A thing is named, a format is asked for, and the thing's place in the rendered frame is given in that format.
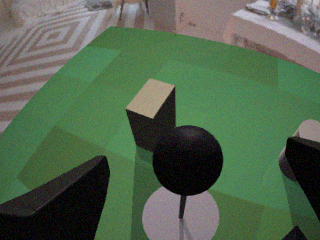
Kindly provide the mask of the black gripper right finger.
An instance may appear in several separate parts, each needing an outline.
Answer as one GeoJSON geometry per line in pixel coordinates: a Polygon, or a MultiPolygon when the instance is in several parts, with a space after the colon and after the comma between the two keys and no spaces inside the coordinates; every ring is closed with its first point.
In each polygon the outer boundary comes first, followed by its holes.
{"type": "Polygon", "coordinates": [[[285,157],[292,167],[297,183],[301,185],[305,196],[311,203],[317,219],[320,221],[320,143],[303,139],[303,137],[288,137],[285,147],[285,157]]]}

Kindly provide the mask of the black flat rectangular pad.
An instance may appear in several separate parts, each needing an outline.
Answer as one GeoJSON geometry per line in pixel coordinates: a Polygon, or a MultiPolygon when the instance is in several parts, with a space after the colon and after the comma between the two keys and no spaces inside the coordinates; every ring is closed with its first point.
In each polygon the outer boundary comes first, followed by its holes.
{"type": "Polygon", "coordinates": [[[307,237],[304,236],[304,233],[300,231],[300,228],[293,227],[292,231],[288,233],[287,236],[283,237],[283,240],[308,240],[307,237]]]}

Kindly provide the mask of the french press coffee maker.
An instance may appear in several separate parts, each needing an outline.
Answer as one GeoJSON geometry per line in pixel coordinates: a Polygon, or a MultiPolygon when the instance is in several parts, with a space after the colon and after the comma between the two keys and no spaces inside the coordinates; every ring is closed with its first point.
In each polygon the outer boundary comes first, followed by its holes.
{"type": "Polygon", "coordinates": [[[163,187],[144,205],[143,227],[149,240],[211,240],[219,209],[208,189],[223,167],[219,141],[199,125],[165,132],[155,152],[153,169],[163,187]]]}

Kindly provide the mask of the black and beige box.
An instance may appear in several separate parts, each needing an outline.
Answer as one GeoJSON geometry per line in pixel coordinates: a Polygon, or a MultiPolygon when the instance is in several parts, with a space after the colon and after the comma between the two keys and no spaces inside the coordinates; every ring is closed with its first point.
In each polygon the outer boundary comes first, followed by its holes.
{"type": "Polygon", "coordinates": [[[161,136],[175,128],[175,85],[149,79],[125,112],[136,145],[155,152],[161,136]]]}

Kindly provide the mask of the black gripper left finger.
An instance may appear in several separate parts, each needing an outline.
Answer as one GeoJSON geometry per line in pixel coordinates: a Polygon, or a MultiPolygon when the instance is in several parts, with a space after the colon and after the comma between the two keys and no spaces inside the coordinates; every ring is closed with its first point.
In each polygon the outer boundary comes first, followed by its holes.
{"type": "Polygon", "coordinates": [[[95,240],[111,169],[99,155],[0,204],[0,240],[95,240]]]}

